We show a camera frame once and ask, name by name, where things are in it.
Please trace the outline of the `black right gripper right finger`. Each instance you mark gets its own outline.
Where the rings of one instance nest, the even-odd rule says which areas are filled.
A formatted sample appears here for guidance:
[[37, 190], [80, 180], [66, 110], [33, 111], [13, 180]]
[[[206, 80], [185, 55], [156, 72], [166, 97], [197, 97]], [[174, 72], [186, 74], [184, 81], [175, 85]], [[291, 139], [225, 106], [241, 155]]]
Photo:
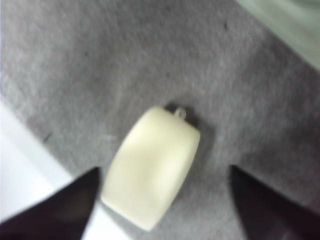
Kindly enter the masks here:
[[232, 201], [248, 240], [318, 240], [320, 215], [237, 165], [228, 171]]

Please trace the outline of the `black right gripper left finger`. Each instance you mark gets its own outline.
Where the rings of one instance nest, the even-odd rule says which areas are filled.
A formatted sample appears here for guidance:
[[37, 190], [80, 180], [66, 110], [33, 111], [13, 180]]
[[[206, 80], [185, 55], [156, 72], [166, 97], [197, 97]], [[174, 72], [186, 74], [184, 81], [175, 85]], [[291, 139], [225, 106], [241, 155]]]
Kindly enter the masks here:
[[47, 199], [5, 220], [2, 240], [80, 240], [95, 206], [100, 169], [93, 167]]

